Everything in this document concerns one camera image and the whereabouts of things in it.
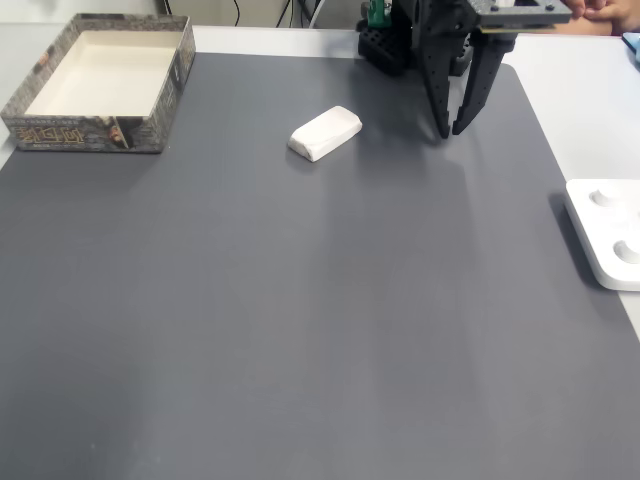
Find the person's hand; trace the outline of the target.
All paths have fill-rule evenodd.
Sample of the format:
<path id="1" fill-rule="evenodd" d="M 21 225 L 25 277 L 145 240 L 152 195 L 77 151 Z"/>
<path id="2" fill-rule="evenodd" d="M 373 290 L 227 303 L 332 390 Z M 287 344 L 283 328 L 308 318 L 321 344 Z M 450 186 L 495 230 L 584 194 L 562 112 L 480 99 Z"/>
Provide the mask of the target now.
<path id="1" fill-rule="evenodd" d="M 639 32 L 638 1 L 566 1 L 565 4 L 573 14 L 568 32 L 600 36 Z"/>

